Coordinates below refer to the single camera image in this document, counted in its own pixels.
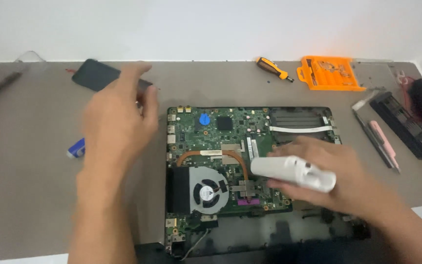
gray desk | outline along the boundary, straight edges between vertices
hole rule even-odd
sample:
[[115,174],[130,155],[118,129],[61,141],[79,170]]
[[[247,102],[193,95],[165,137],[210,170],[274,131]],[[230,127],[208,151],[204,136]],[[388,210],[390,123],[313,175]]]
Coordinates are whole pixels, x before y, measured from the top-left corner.
[[[82,160],[68,159],[65,153],[82,137],[81,113],[93,94],[74,84],[65,71],[80,64],[49,63],[44,71],[34,65],[0,94],[0,259],[67,252],[76,199],[74,179]],[[293,77],[300,65],[279,63]],[[0,78],[13,66],[0,64]],[[393,71],[402,69],[407,75],[420,77],[411,63],[391,66]],[[355,71],[366,86],[398,91],[386,64],[356,64]],[[177,105],[330,107],[343,143],[359,153],[369,171],[397,189],[410,206],[422,205],[422,161],[369,106],[365,107],[361,115],[377,120],[396,150],[403,171],[396,175],[386,168],[353,117],[349,107],[365,93],[311,91],[305,83],[281,81],[252,62],[157,62],[144,79],[160,88],[161,115]],[[135,243],[162,240],[165,135],[162,121],[158,135],[128,176],[126,201]]]

orange screwdriver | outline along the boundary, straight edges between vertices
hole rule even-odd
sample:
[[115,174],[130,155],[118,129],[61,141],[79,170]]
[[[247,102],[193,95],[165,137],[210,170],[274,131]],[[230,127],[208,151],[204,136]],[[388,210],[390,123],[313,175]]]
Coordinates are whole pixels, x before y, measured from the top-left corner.
[[286,71],[279,69],[275,63],[264,57],[258,57],[256,59],[256,64],[261,69],[278,76],[281,80],[286,79],[291,83],[294,82],[294,79],[290,78]]

smartphone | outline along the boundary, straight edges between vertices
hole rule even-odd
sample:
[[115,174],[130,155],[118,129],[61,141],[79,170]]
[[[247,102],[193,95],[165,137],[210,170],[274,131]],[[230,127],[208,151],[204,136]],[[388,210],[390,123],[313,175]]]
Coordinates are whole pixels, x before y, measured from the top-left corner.
[[[93,59],[87,59],[71,78],[80,86],[87,87],[98,92],[104,89],[109,83],[118,79],[120,70]],[[139,79],[138,91],[144,92],[152,83]]]

hand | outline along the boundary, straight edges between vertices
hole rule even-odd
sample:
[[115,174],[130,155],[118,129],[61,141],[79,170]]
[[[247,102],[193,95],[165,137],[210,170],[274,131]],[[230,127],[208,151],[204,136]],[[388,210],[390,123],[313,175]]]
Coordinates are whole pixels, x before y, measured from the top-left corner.
[[395,192],[364,171],[355,151],[348,146],[300,136],[268,153],[268,156],[290,155],[301,157],[322,170],[333,171],[337,177],[335,188],[327,194],[275,179],[268,181],[268,187],[279,188],[292,199],[353,214],[368,221],[375,221],[398,206],[403,207]]
[[[92,185],[118,188],[132,161],[157,131],[156,88],[137,93],[139,77],[150,68],[144,62],[123,67],[120,77],[88,103],[83,119],[86,153],[83,172],[78,175],[79,192]],[[136,100],[143,105],[142,113]]]

pink pen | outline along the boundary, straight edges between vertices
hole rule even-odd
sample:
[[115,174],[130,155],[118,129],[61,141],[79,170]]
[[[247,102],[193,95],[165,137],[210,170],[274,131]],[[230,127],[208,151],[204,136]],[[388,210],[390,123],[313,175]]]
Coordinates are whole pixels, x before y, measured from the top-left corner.
[[384,132],[380,128],[379,124],[376,121],[370,121],[369,125],[372,128],[372,130],[380,136],[382,141],[384,141],[384,143],[382,144],[382,147],[384,148],[385,152],[389,155],[389,157],[390,157],[393,165],[395,166],[395,169],[397,170],[397,172],[400,173],[400,166],[398,165],[397,161],[395,160],[396,153],[393,150],[393,147],[390,145],[390,142],[388,142],[388,139],[384,135]]

